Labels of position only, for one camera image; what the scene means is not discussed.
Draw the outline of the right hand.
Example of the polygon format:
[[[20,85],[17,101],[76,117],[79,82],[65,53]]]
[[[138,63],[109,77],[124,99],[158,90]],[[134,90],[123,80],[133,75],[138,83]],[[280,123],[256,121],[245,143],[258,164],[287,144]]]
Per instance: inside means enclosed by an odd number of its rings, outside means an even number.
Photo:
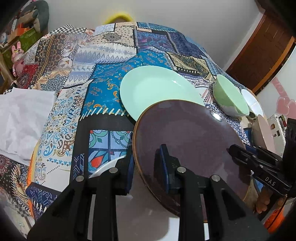
[[[262,187],[261,192],[258,196],[257,202],[255,204],[257,213],[262,213],[264,211],[267,211],[267,206],[270,203],[270,198],[271,198],[272,194],[273,194],[273,192],[271,190],[269,190],[265,186]],[[281,197],[277,201],[277,203],[275,205],[275,209],[279,210],[282,207],[282,205],[284,204],[285,200],[286,200],[286,197]]]

